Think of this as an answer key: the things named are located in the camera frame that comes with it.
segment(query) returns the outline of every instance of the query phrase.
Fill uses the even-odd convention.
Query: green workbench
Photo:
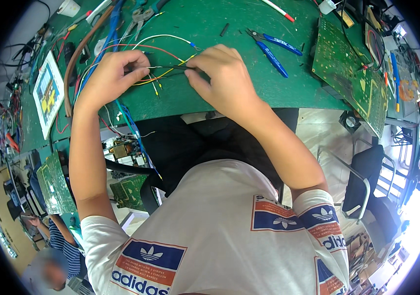
[[[48,39],[47,49],[51,48],[58,38],[55,36],[56,33],[70,25],[75,18],[83,15],[86,11],[94,9],[101,0],[77,0],[76,2],[81,5],[81,10],[75,17],[57,14],[51,17],[49,24],[54,28],[54,36]],[[219,43],[236,48],[247,65],[256,92],[274,108],[350,109],[343,101],[335,99],[323,90],[321,81],[312,76],[313,59],[309,52],[316,42],[317,24],[320,17],[315,4],[309,0],[274,0],[273,2],[296,18],[296,21],[290,22],[260,0],[234,0],[231,2],[226,0],[172,0],[163,7],[164,14],[155,17],[144,27],[138,39],[167,33],[183,37],[202,49]],[[125,22],[118,30],[119,37],[131,22],[131,8],[134,4],[134,0],[126,0],[123,5],[121,19]],[[324,15],[324,17],[333,24],[341,26],[334,13]],[[223,37],[220,37],[226,23],[230,24],[228,30]],[[97,41],[105,38],[109,32],[108,21],[106,24],[107,26],[100,28],[89,41],[92,53]],[[303,56],[299,57],[275,44],[266,42],[289,74],[288,79],[283,78],[272,66],[253,38],[246,34],[246,28],[283,39],[299,50],[305,44]],[[91,26],[82,21],[70,33],[66,41],[73,42],[77,46],[90,29]],[[368,55],[363,45],[361,26],[355,25],[346,32],[354,46],[359,47],[362,52]],[[150,39],[144,44],[165,49],[183,60],[196,53],[189,44],[170,37]],[[143,50],[154,52],[154,54],[148,55],[151,65],[178,63],[176,59],[159,50],[149,48]],[[55,49],[53,53],[56,56],[58,50]],[[87,64],[92,62],[93,57],[88,60]],[[63,56],[60,57],[58,66],[61,73],[64,74],[66,65]],[[82,73],[85,67],[85,64],[77,63],[79,73]],[[164,71],[164,69],[155,69],[153,73],[159,75]],[[213,107],[202,100],[190,87],[183,74],[161,79],[160,82],[163,87],[162,90],[159,90],[160,98],[155,95],[151,84],[131,87],[119,98],[120,102],[130,109],[134,120],[213,110]],[[70,87],[71,98],[73,91],[73,87]],[[36,105],[33,96],[28,93],[28,86],[24,86],[21,101],[25,135],[22,152],[48,145],[48,140],[43,139]],[[111,110],[113,124],[124,123],[123,120],[116,121],[118,113],[116,104],[110,103],[108,107]],[[100,115],[108,121],[104,109],[101,110]],[[66,124],[64,108],[61,107],[58,120],[59,129],[61,130]],[[69,136],[69,128],[63,134],[59,134],[56,127],[53,126],[53,141]]]

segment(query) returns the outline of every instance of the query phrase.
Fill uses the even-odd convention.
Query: white t-shirt
[[[95,293],[344,294],[348,257],[332,197],[308,191],[293,209],[276,199],[254,167],[215,160],[190,169],[131,237],[110,219],[84,218]]]

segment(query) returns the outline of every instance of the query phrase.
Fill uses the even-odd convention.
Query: blue pliers
[[[261,50],[264,52],[264,54],[267,56],[269,61],[272,63],[274,67],[276,67],[277,71],[284,76],[285,78],[289,78],[289,75],[285,71],[284,67],[280,64],[280,62],[277,60],[277,58],[272,54],[269,47],[266,46],[262,42],[262,40],[267,40],[271,43],[277,44],[282,48],[285,48],[286,50],[289,50],[290,52],[295,53],[298,56],[302,56],[303,54],[300,52],[300,50],[296,49],[294,46],[288,44],[287,42],[274,38],[272,36],[266,35],[264,33],[258,33],[253,30],[247,29],[246,32],[253,37],[253,39],[256,41],[256,44],[261,48]]]

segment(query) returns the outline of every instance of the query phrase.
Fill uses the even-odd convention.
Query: hand
[[[132,69],[125,74],[124,67]],[[131,85],[149,74],[148,58],[141,50],[107,52],[77,98],[75,109],[94,112],[117,99]]]
[[[187,62],[210,77],[210,84],[194,70],[185,70],[190,85],[218,112],[241,125],[251,119],[266,103],[254,91],[251,77],[234,48],[218,44],[207,48]]]
[[[40,218],[36,217],[35,219],[29,219],[31,225],[38,227],[41,224]]]

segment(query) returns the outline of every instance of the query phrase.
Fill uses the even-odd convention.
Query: green circuit board
[[[312,72],[331,86],[364,119],[368,131],[381,138],[384,131],[387,91],[384,77],[371,70],[358,71],[363,61],[349,46],[340,25],[319,19],[319,31]]]
[[[77,212],[64,178],[60,155],[55,150],[36,172],[48,214]]]
[[[113,198],[118,203],[118,208],[127,207],[146,211],[140,196],[140,189],[146,177],[145,175],[137,175],[125,178],[118,183],[110,184],[110,189],[113,192]]]

